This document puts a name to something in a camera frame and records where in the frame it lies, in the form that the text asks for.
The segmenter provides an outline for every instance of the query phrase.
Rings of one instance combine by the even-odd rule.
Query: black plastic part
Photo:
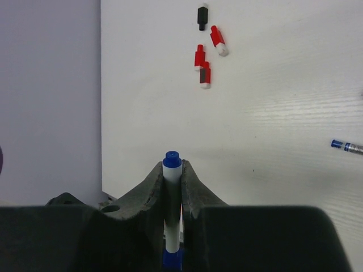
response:
[[[53,206],[53,205],[80,205],[84,204],[78,198],[74,197],[70,193],[62,193],[58,197],[54,197],[48,201],[46,206]]]
[[[204,31],[205,25],[208,24],[208,9],[206,7],[198,8],[198,25],[199,30]]]
[[[206,207],[193,237],[193,271],[351,271],[332,222],[313,207]]]
[[[67,193],[45,207],[0,207],[0,271],[161,271],[162,184],[158,163],[105,213],[64,204],[76,201]]]
[[[229,207],[188,161],[181,198],[183,271],[350,271],[319,209]],[[0,208],[0,271],[162,271],[161,163],[102,211],[76,200],[62,194],[45,207]]]

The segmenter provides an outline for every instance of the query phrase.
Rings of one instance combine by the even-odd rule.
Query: gray wall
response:
[[[0,3],[0,200],[101,191],[99,0]]]

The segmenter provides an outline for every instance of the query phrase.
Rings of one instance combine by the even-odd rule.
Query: red block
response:
[[[203,44],[198,44],[198,49],[195,52],[194,69],[196,71],[202,69],[204,62],[205,62],[205,52]]]

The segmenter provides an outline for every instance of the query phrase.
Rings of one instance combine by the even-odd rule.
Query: blue marker cap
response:
[[[163,254],[163,267],[167,269],[182,270],[183,250],[179,249],[175,253],[169,253],[164,249]]]
[[[337,140],[333,140],[331,142],[331,147],[335,147],[335,148],[341,148],[343,146],[343,143],[342,142],[339,142]]]
[[[182,160],[179,158],[179,153],[176,151],[169,151],[165,154],[165,159],[163,159],[163,164],[169,168],[176,168],[181,166]]]

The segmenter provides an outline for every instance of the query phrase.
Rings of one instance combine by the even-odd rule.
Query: white marker barrel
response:
[[[163,175],[166,188],[165,246],[169,253],[176,253],[180,247],[180,205],[182,189],[182,160],[179,153],[169,151],[163,160]]]

